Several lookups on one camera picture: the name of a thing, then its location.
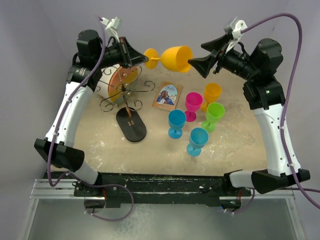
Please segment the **green wine glass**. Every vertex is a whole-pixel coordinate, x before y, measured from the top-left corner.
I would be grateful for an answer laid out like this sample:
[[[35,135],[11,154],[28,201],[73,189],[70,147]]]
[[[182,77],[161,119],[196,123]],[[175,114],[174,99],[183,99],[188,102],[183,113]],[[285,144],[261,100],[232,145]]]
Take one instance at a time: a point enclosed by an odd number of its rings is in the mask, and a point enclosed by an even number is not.
[[[201,127],[208,133],[212,133],[216,128],[216,123],[221,120],[225,114],[225,108],[218,102],[212,102],[208,105],[205,120],[201,123]]]

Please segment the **orange wine glass front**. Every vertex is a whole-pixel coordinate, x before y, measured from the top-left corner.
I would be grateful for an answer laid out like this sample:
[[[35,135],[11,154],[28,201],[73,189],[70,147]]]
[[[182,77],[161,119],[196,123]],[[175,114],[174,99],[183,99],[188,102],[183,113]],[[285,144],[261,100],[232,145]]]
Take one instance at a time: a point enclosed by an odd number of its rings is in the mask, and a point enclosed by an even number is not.
[[[187,73],[191,69],[188,60],[193,58],[192,50],[186,46],[173,46],[166,49],[160,56],[154,48],[148,48],[144,55],[148,61],[144,63],[148,69],[154,69],[158,63],[172,72]]]

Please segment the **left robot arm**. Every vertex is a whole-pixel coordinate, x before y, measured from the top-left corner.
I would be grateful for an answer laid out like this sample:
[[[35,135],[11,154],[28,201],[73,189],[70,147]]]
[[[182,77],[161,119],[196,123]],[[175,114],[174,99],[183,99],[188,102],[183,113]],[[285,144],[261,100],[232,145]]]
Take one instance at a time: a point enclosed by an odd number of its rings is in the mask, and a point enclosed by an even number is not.
[[[36,139],[34,148],[47,163],[70,171],[86,182],[85,190],[91,196],[103,191],[103,184],[97,180],[99,173],[85,161],[85,153],[75,149],[75,135],[84,109],[90,100],[102,69],[120,65],[131,68],[148,61],[148,57],[135,50],[122,36],[111,46],[106,46],[106,37],[88,29],[78,34],[77,53],[68,70],[65,93],[57,116],[43,139]]]

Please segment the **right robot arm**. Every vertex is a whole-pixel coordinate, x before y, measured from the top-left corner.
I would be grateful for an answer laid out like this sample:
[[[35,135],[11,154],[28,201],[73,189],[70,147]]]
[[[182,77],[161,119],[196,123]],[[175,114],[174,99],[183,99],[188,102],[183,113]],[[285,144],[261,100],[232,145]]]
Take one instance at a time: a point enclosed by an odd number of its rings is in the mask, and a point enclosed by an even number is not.
[[[286,119],[282,113],[286,104],[282,85],[275,73],[283,61],[282,46],[271,38],[260,40],[251,54],[228,50],[230,40],[224,35],[203,43],[208,56],[189,59],[188,63],[206,78],[225,69],[244,79],[243,95],[259,124],[267,156],[263,170],[237,170],[224,174],[222,190],[228,196],[240,188],[251,188],[260,194],[269,193],[305,182],[311,178],[302,169],[291,143]]]

